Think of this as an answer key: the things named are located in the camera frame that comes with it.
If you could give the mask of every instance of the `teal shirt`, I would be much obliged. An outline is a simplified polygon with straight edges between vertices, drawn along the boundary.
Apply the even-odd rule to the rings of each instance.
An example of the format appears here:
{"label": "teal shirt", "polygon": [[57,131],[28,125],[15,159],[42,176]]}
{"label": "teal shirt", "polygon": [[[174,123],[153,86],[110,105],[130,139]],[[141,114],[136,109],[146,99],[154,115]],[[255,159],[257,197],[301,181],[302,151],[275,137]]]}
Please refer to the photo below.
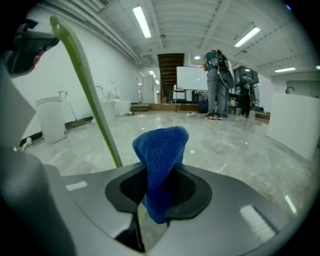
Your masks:
{"label": "teal shirt", "polygon": [[204,58],[208,60],[208,72],[215,68],[215,66],[213,65],[213,60],[215,57],[216,56],[212,51],[209,51],[204,55]]}

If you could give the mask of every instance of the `marble floor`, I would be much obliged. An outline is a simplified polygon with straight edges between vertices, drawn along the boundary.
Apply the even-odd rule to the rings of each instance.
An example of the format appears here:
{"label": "marble floor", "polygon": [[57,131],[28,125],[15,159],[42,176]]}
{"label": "marble floor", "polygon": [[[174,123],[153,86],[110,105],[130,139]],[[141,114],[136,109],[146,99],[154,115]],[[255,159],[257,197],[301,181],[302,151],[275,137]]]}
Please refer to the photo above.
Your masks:
{"label": "marble floor", "polygon": [[[294,216],[288,195],[299,214],[307,209],[320,184],[319,156],[306,161],[266,136],[268,124],[254,117],[230,115],[223,121],[186,112],[149,111],[120,116],[108,122],[123,165],[138,162],[132,148],[140,134],[170,126],[183,126],[189,133],[183,163],[237,178]],[[115,168],[110,152],[96,125],[88,123],[69,130],[67,137],[48,145],[36,140],[26,150],[43,163],[56,166],[62,176],[87,174]]]}

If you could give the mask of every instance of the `ceiling light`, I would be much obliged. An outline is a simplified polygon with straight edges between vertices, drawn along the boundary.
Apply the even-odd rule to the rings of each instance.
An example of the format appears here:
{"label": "ceiling light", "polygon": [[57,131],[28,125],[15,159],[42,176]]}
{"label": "ceiling light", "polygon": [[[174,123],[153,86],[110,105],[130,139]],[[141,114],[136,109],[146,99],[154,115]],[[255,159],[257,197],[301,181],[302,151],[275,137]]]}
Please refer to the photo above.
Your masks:
{"label": "ceiling light", "polygon": [[234,46],[240,47],[250,38],[252,38],[255,34],[257,34],[261,29],[258,27],[254,27],[248,34],[246,34],[239,42],[237,42]]}
{"label": "ceiling light", "polygon": [[286,72],[286,71],[292,71],[292,70],[296,70],[296,68],[295,67],[288,67],[288,68],[283,68],[283,69],[277,69],[274,72],[280,73],[280,72]]}
{"label": "ceiling light", "polygon": [[133,13],[134,13],[139,25],[140,25],[140,28],[143,32],[144,37],[150,38],[151,33],[150,33],[150,29],[149,29],[144,11],[142,10],[142,8],[140,6],[133,8],[132,10],[133,10]]}

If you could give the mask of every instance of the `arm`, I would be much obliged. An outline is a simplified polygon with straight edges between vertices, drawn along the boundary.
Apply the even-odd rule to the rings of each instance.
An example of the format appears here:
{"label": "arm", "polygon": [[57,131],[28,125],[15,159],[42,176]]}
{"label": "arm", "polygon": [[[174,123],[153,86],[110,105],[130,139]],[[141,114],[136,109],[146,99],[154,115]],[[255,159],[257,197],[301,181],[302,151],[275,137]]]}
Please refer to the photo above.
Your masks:
{"label": "arm", "polygon": [[202,66],[203,66],[204,71],[208,70],[208,59],[207,58],[205,58],[203,60],[203,65]]}

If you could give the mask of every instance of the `gray pants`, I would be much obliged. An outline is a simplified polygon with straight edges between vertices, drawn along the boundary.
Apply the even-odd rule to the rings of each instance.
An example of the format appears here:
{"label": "gray pants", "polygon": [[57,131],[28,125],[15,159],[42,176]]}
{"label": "gray pants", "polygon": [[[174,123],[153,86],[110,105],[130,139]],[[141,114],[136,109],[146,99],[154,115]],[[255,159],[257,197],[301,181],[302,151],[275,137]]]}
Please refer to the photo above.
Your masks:
{"label": "gray pants", "polygon": [[207,85],[208,85],[208,102],[209,102],[209,113],[215,112],[215,106],[217,101],[217,115],[224,114],[225,108],[225,90],[226,88],[222,82],[218,79],[218,70],[215,68],[211,69],[207,74]]}

